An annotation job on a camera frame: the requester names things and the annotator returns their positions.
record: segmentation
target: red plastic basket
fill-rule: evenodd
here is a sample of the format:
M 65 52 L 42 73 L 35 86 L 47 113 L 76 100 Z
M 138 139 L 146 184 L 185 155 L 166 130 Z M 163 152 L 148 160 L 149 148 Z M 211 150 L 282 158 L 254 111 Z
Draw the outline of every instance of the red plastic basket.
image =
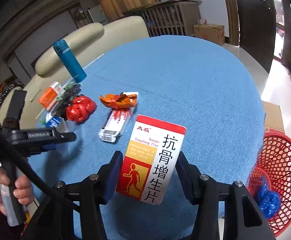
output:
M 271 190 L 280 194 L 281 208 L 268 220 L 275 237 L 291 223 L 291 139 L 283 133 L 267 132 L 256 166 L 250 173 L 248 190 L 254 195 L 265 175 Z

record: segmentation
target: barcode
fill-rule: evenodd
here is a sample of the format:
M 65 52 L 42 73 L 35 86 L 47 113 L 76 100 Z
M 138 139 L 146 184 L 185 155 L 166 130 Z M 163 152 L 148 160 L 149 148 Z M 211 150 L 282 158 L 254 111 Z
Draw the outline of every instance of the barcode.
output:
M 108 142 L 112 141 L 112 137 L 104 136 L 104 135 L 101 136 L 101 139 L 104 140 L 104 141 L 108 141 Z
M 106 134 L 116 134 L 117 131 L 104 130 L 102 133 L 106 133 Z

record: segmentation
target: door frame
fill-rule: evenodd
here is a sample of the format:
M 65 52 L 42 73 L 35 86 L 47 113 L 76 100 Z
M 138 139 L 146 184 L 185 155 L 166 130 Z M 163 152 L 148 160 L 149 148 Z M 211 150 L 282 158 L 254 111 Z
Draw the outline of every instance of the door frame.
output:
M 229 44 L 239 45 L 239 13 L 237 0 L 225 0 L 229 22 Z

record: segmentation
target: label sticker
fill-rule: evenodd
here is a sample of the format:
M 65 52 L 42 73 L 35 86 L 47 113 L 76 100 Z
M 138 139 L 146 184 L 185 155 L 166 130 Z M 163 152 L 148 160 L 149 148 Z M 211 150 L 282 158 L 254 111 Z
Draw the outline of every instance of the label sticker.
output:
M 0 192 L 2 195 L 9 196 L 10 195 L 9 186 L 0 184 Z
M 178 159 L 186 128 L 138 115 L 120 171 L 116 191 L 161 203 Z

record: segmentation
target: blue tablecloth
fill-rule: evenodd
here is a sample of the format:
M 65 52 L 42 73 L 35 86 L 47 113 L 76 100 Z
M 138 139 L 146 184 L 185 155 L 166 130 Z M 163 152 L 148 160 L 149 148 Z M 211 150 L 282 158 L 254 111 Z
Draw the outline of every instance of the blue tablecloth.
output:
M 247 181 L 263 142 L 264 111 L 256 86 L 244 65 L 209 41 L 160 36 L 119 46 L 85 69 L 82 93 L 96 111 L 77 130 L 77 140 L 58 152 L 29 158 L 49 185 L 82 181 L 108 163 L 115 150 L 125 153 L 136 116 L 143 114 L 187 128 L 181 150 L 189 163 L 216 181 Z M 124 135 L 116 143 L 97 133 L 109 109 L 99 101 L 106 93 L 140 93 Z M 42 193 L 35 188 L 41 200 Z M 219 215 L 224 211 L 220 205 Z M 108 239 L 178 239 L 192 232 L 197 206 L 184 197 L 174 171 L 160 205 L 149 205 L 115 193 L 101 207 Z M 75 231 L 80 233 L 75 212 Z

